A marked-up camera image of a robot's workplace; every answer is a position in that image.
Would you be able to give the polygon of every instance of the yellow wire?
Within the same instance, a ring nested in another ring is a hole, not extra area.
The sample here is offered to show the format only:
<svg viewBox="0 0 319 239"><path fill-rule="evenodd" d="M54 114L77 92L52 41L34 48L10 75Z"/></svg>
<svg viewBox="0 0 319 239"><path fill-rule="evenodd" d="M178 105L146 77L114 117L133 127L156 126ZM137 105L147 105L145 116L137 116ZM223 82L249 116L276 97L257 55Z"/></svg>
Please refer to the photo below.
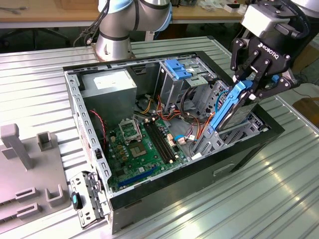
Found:
<svg viewBox="0 0 319 239"><path fill-rule="evenodd" d="M146 108L146 110L144 110L143 112L141 112L141 114L146 114L151 108L151 99L149 100L149 105L148 107Z"/></svg>

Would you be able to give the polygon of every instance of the blue clip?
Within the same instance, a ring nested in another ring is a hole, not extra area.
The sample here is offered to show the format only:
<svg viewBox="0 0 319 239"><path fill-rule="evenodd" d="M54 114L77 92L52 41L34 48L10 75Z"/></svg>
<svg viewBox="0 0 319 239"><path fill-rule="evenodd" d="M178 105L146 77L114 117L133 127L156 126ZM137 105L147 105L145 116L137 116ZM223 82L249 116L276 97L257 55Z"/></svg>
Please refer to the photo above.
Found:
<svg viewBox="0 0 319 239"><path fill-rule="evenodd" d="M182 80L186 78L192 77L191 73L188 73L182 64L180 64L177 60L165 60L165 65L169 68L169 70L175 75L176 79Z"/></svg>
<svg viewBox="0 0 319 239"><path fill-rule="evenodd" d="M243 90L248 89L252 86L252 81L240 81L238 82L235 87L232 89L232 91L228 94L225 102L223 103L220 110L216 113L214 118L210 122L210 126L216 131L219 124L222 122L222 120L226 117L230 109L233 107L233 105L237 104L239 102L239 97Z"/></svg>

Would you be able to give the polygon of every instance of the motherboard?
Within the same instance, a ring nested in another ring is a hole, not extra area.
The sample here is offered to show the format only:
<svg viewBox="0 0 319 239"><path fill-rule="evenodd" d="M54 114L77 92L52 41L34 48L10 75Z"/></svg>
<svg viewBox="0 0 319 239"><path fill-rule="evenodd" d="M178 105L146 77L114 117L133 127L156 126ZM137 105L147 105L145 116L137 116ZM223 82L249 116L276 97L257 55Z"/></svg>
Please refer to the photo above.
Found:
<svg viewBox="0 0 319 239"><path fill-rule="evenodd" d="M121 127L121 124L107 132L108 138L111 139L108 164L112 171L108 184L113 192L187 162L179 146L167 139L170 132L162 119L135 123L136 132L134 132L134 125ZM127 143L127 136L139 133L142 137Z"/></svg>

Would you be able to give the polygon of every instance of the pci slot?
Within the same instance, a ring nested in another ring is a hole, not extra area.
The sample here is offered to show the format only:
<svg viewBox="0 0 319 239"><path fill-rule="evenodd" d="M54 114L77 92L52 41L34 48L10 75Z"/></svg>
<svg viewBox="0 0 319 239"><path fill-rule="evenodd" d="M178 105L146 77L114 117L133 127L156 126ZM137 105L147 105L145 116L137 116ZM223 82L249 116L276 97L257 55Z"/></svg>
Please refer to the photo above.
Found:
<svg viewBox="0 0 319 239"><path fill-rule="evenodd" d="M126 185L128 185L128 184L134 183L134 182L136 182L136 181L138 181L138 180L140 180L140 179L142 179L142 178L146 178L146 177L148 177L148 176L151 176L156 168L157 168L157 167L155 167L155 168L153 168L153 169L151 169L151 170L149 170L149 171L147 171L147 172L144 172L144 173L141 173L141 174L139 174L139 175L136 175L136 176L134 176L133 178L129 178L129 179L127 179L127 180L124 180L124 181L122 181L122 182L119 182L119 183L118 183L118 186L119 186L119 187L123 187L123 186L126 186Z"/></svg>
<svg viewBox="0 0 319 239"><path fill-rule="evenodd" d="M151 138L153 144L155 145L155 148L159 152L163 162L167 164L175 161L173 152L171 151L168 143L161 135L160 130L158 129L156 124L153 122L146 123L144 124L144 128Z"/></svg>

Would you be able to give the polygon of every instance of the slotted metal table surface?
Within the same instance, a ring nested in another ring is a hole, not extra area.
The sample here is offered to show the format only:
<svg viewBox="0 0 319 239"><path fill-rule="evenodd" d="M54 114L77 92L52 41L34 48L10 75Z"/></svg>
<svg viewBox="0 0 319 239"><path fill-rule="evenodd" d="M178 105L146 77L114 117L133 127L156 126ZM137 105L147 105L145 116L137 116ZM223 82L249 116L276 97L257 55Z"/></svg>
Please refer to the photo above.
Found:
<svg viewBox="0 0 319 239"><path fill-rule="evenodd" d="M137 57L203 50L232 74L229 52L206 37L137 42L132 47ZM21 139L47 130L55 133L67 180L89 167L61 67L94 62L90 47L0 55L0 124L18 124ZM281 98L261 105L285 128L282 136L243 169L156 215L112 236L106 222L81 230L70 206L0 238L318 238L318 132Z"/></svg>

